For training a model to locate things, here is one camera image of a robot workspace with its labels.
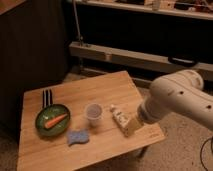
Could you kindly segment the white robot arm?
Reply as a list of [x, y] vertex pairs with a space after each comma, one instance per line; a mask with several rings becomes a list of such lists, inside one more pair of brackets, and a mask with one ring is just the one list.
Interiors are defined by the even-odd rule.
[[150, 84], [149, 96], [137, 106], [136, 118], [139, 123], [154, 124], [174, 112], [213, 131], [213, 95], [203, 87], [203, 78], [195, 70], [158, 77]]

